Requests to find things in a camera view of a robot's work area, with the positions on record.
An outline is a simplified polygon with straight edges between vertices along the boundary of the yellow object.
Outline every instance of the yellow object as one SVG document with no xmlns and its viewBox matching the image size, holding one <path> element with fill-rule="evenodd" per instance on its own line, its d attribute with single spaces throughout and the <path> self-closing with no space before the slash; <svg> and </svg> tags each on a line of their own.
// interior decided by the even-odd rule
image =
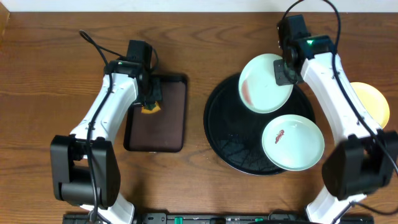
<svg viewBox="0 0 398 224">
<path fill-rule="evenodd" d="M 384 128 L 390 118 L 390 108 L 383 94 L 366 83 L 353 82 L 351 86 L 372 118 Z"/>
<path fill-rule="evenodd" d="M 141 108 L 141 113 L 143 114 L 152 114 L 158 111 L 160 111 L 160 106 L 157 101 L 155 102 L 155 107 L 152 110 L 145 109 L 145 106 Z"/>
</svg>

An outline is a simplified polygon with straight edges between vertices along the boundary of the red food stain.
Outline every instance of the red food stain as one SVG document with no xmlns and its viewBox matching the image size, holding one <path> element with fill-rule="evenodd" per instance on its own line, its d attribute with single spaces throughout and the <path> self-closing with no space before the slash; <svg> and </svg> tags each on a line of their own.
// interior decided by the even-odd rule
<svg viewBox="0 0 398 224">
<path fill-rule="evenodd" d="M 285 133 L 285 131 L 283 129 L 279 131 L 279 134 L 278 134 L 278 136 L 276 136 L 276 139 L 275 139 L 275 144 L 277 144 L 279 142 L 279 140 L 284 135 L 284 133 Z"/>
<path fill-rule="evenodd" d="M 243 98 L 244 100 L 249 104 L 249 105 L 253 105 L 251 99 L 250 99 L 250 95 L 249 95 L 249 85 L 248 85 L 248 81 L 245 80 L 243 81 L 242 84 L 242 94 L 243 94 Z"/>
</svg>

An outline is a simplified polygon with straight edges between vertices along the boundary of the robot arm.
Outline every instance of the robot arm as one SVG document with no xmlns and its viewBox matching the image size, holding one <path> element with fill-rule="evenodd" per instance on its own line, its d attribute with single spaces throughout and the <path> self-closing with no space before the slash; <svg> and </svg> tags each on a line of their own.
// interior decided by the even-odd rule
<svg viewBox="0 0 398 224">
<path fill-rule="evenodd" d="M 112 144 L 119 130 L 120 124 L 126 114 L 127 109 L 137 99 L 138 84 L 137 79 L 129 77 L 127 74 L 112 73 L 113 91 L 106 100 L 102 110 L 95 121 L 94 129 L 90 140 L 104 138 Z M 88 111 L 83 121 L 75 127 L 70 134 L 74 134 L 77 139 L 86 139 L 88 123 L 91 121 L 95 111 L 105 97 L 109 87 L 109 76 L 103 78 L 102 88 Z"/>
<path fill-rule="evenodd" d="M 112 93 L 96 117 L 91 132 L 93 172 L 98 189 L 99 215 L 110 223 L 132 224 L 134 206 L 119 193 L 121 176 L 113 151 L 116 133 L 131 105 L 145 105 L 162 100 L 160 80 L 149 78 L 152 47 L 131 40 L 127 56 L 109 63 L 109 75 L 103 78 L 101 90 L 83 121 L 69 136 L 55 136 L 51 143 L 53 189 L 55 197 L 87 210 L 93 209 L 93 189 L 88 167 L 74 161 L 86 159 L 85 142 L 88 125 L 99 108 L 109 85 Z"/>
<path fill-rule="evenodd" d="M 352 134 L 355 134 L 358 138 L 363 138 L 368 137 L 369 133 L 358 122 L 353 110 L 345 100 L 334 78 L 331 68 L 331 57 L 332 54 L 327 52 L 317 54 L 313 59 L 306 59 L 302 67 L 301 76 L 317 97 L 329 122 L 333 139 L 337 145 L 339 142 L 348 139 L 348 136 Z M 340 73 L 340 80 L 351 101 L 364 118 L 366 124 L 377 134 L 377 130 L 381 129 L 381 127 L 366 111 L 352 86 L 349 84 L 338 55 L 336 55 L 336 67 Z"/>
<path fill-rule="evenodd" d="M 352 202 L 386 186 L 393 166 L 370 133 L 358 121 L 335 80 L 332 69 L 334 45 L 328 36 L 312 37 L 302 15 L 282 19 L 278 23 L 279 43 L 283 59 L 274 62 L 278 85 L 306 82 L 313 90 L 331 127 L 336 149 L 322 167 L 324 188 L 306 208 L 311 222 L 331 224 L 347 211 Z M 398 135 L 383 133 L 356 96 L 336 55 L 336 69 L 344 91 L 354 107 L 381 139 L 395 161 Z"/>
</svg>

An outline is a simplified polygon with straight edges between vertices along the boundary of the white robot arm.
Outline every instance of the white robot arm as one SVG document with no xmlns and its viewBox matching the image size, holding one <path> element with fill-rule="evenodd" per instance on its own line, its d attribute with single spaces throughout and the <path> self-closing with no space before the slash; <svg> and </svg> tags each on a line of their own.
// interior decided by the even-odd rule
<svg viewBox="0 0 398 224">
<path fill-rule="evenodd" d="M 331 57 L 332 54 L 329 52 L 315 55 L 315 58 L 311 60 L 306 59 L 302 68 L 302 77 L 317 97 L 337 145 L 339 142 L 348 139 L 348 136 L 352 134 L 355 134 L 358 138 L 363 138 L 368 137 L 369 133 L 358 122 L 353 110 L 345 100 L 334 78 Z M 361 113 L 367 125 L 377 134 L 377 130 L 381 127 L 372 119 L 356 96 L 344 73 L 338 55 L 336 56 L 336 67 L 351 101 Z M 306 208 L 307 217 L 311 222 L 330 224 L 350 202 L 358 202 L 364 198 L 366 198 L 365 194 L 357 194 L 348 197 L 346 200 L 338 200 L 329 193 L 326 187 L 323 187 L 318 197 Z"/>
<path fill-rule="evenodd" d="M 100 111 L 94 129 L 92 130 L 91 140 L 104 138 L 106 141 L 114 143 L 116 133 L 129 107 L 137 99 L 138 84 L 136 78 L 131 78 L 126 74 L 112 73 L 113 91 Z M 77 139 L 84 139 L 87 136 L 88 123 L 91 121 L 94 112 L 99 107 L 109 87 L 109 76 L 103 78 L 102 88 L 95 99 L 83 121 L 73 129 L 70 134 L 74 134 Z M 91 211 L 94 206 L 82 205 L 81 208 Z M 108 209 L 98 209 L 99 215 L 111 223 L 131 224 L 134 217 L 134 206 L 118 193 L 115 203 Z"/>
</svg>

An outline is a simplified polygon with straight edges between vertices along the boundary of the black tray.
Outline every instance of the black tray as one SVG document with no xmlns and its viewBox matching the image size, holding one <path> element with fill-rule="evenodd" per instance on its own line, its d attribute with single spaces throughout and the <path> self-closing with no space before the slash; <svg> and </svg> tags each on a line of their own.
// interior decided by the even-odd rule
<svg viewBox="0 0 398 224">
<path fill-rule="evenodd" d="M 221 82 L 211 93 L 203 122 L 210 146 L 231 167 L 248 174 L 274 175 L 285 170 L 272 163 L 262 149 L 264 128 L 274 118 L 296 114 L 315 122 L 310 102 L 294 86 L 286 103 L 278 110 L 259 114 L 247 109 L 238 93 L 240 73 Z"/>
<path fill-rule="evenodd" d="M 187 78 L 181 74 L 151 76 L 160 78 L 160 111 L 142 114 L 141 107 L 130 107 L 123 146 L 128 151 L 179 152 L 185 132 Z"/>
</svg>

